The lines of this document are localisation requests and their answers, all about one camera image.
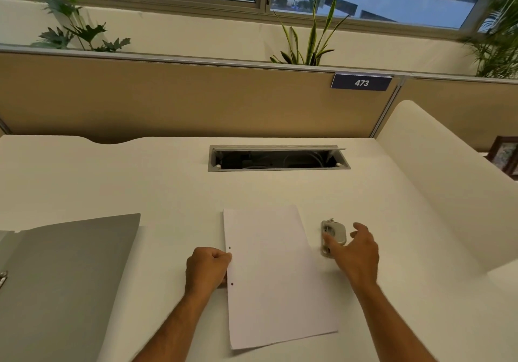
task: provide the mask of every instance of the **picture frame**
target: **picture frame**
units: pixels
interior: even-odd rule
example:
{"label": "picture frame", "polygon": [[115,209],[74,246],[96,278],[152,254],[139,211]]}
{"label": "picture frame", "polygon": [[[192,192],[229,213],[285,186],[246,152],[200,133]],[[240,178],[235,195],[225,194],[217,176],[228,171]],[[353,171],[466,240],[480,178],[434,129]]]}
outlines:
{"label": "picture frame", "polygon": [[497,136],[486,159],[518,181],[518,136]]}

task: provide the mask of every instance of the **number sign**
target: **number sign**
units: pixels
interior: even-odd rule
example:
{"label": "number sign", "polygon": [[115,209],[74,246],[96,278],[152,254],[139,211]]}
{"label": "number sign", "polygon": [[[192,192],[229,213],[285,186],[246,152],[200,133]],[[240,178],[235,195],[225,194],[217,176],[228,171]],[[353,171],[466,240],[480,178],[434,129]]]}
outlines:
{"label": "number sign", "polygon": [[353,75],[335,73],[331,88],[385,91],[392,81],[391,75]]}

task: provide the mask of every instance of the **white paper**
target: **white paper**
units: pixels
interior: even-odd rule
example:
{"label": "white paper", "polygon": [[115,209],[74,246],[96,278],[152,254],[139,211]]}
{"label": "white paper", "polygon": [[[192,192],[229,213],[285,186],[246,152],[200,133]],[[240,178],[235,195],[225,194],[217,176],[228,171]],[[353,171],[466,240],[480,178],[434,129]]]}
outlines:
{"label": "white paper", "polygon": [[233,350],[338,330],[295,206],[225,209],[223,218]]}

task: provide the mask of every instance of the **desk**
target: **desk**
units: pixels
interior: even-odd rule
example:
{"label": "desk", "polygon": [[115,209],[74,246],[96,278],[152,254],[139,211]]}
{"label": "desk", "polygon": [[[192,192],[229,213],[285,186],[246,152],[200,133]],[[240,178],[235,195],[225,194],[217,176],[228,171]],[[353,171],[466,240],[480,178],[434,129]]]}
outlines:
{"label": "desk", "polygon": [[[351,169],[209,173],[211,144],[336,144],[347,148]],[[196,246],[224,249],[223,208],[268,204],[298,206],[339,332],[233,353],[226,290],[219,289],[189,361],[378,360],[348,282],[319,255],[320,222],[330,217],[349,229],[353,221],[370,227],[380,285],[439,360],[518,355],[516,301],[372,139],[148,137],[100,145],[75,136],[3,136],[0,188],[0,229],[142,214],[99,362],[129,361],[156,331],[183,293],[185,260]]]}

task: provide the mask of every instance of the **forearm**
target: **forearm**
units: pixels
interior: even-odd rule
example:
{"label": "forearm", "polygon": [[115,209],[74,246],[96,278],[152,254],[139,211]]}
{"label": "forearm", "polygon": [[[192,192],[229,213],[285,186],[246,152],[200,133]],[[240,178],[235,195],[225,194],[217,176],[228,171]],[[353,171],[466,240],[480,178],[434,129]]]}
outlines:
{"label": "forearm", "polygon": [[377,285],[356,287],[380,362],[437,362]]}
{"label": "forearm", "polygon": [[184,295],[133,362],[184,362],[208,298]]}

